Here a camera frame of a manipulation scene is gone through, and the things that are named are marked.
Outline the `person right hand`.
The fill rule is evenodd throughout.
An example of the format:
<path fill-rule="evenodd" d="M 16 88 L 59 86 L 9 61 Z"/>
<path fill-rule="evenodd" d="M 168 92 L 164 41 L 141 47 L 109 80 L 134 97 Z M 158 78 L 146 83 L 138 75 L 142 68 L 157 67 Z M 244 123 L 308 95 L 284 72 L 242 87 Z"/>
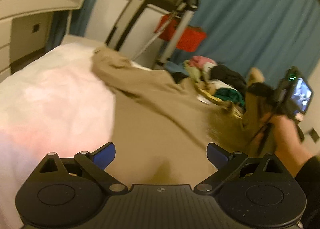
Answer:
<path fill-rule="evenodd" d="M 264 123 L 273 125 L 273 137 L 276 143 L 274 154 L 295 177 L 302 167 L 313 155 L 303 146 L 298 136 L 296 124 L 285 115 L 274 115 L 266 113 L 261 119 Z"/>

